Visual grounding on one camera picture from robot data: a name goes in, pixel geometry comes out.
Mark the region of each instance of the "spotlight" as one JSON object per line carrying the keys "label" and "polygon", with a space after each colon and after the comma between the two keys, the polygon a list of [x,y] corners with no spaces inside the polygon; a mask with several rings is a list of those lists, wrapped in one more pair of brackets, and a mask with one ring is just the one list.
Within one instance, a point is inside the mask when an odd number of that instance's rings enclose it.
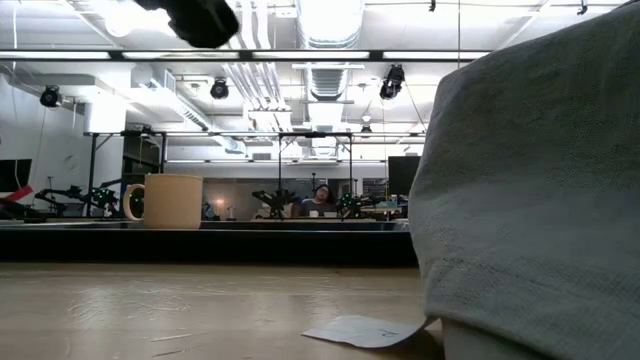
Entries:
{"label": "spotlight", "polygon": [[48,108],[59,108],[62,105],[60,88],[56,85],[47,85],[40,96],[40,104]]}
{"label": "spotlight", "polygon": [[213,86],[211,87],[211,97],[214,99],[226,99],[229,96],[229,87],[227,86],[227,79],[216,78]]}
{"label": "spotlight", "polygon": [[391,65],[391,70],[387,73],[382,83],[382,88],[380,88],[380,98],[382,100],[395,98],[400,90],[402,90],[403,82],[404,70],[402,70],[402,65]]}

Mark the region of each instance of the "pole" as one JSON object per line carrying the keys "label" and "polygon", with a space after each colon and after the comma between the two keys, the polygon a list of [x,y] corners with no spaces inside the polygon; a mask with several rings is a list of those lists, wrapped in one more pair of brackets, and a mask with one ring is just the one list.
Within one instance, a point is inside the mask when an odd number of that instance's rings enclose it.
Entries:
{"label": "pole", "polygon": [[96,142],[98,141],[98,134],[93,134],[91,137],[91,163],[89,164],[89,189],[87,190],[87,196],[89,197],[89,203],[87,204],[86,217],[91,216],[91,195],[93,190],[93,172],[96,166]]}
{"label": "pole", "polygon": [[160,149],[160,174],[164,173],[164,163],[167,162],[167,133],[162,133],[162,148]]}
{"label": "pole", "polygon": [[349,192],[353,194],[353,135],[349,135]]}
{"label": "pole", "polygon": [[278,135],[278,191],[282,194],[282,134]]}

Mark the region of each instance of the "red object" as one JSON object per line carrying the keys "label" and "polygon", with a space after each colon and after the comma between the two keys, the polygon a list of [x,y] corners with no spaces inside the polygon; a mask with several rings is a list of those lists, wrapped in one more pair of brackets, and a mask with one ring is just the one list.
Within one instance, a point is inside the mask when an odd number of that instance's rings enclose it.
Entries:
{"label": "red object", "polygon": [[16,202],[20,199],[22,199],[23,197],[31,194],[33,192],[33,188],[31,188],[31,185],[27,185],[25,187],[23,187],[22,189],[10,194],[9,196],[5,197],[5,199],[7,200],[11,200],[13,202]]}

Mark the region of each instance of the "woman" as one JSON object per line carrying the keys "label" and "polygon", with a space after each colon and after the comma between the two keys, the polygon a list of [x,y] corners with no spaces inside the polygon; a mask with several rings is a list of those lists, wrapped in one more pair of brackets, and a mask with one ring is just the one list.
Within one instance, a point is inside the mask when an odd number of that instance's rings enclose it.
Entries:
{"label": "woman", "polygon": [[309,216],[311,211],[317,211],[318,216],[324,217],[326,212],[335,212],[335,198],[326,184],[318,186],[313,191],[313,199],[306,199],[300,205],[299,216]]}

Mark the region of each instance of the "dark hair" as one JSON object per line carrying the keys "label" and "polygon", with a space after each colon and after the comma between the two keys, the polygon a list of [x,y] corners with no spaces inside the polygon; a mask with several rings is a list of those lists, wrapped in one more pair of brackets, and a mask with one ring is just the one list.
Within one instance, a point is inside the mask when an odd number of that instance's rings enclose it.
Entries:
{"label": "dark hair", "polygon": [[336,198],[333,196],[333,191],[331,191],[331,188],[327,184],[322,184],[322,185],[318,186],[317,188],[313,189],[313,196],[316,196],[316,193],[318,192],[318,190],[320,190],[323,187],[326,187],[327,191],[329,192],[329,194],[327,195],[327,200],[325,200],[326,203],[327,204],[331,204],[331,205],[335,204],[336,203]]}

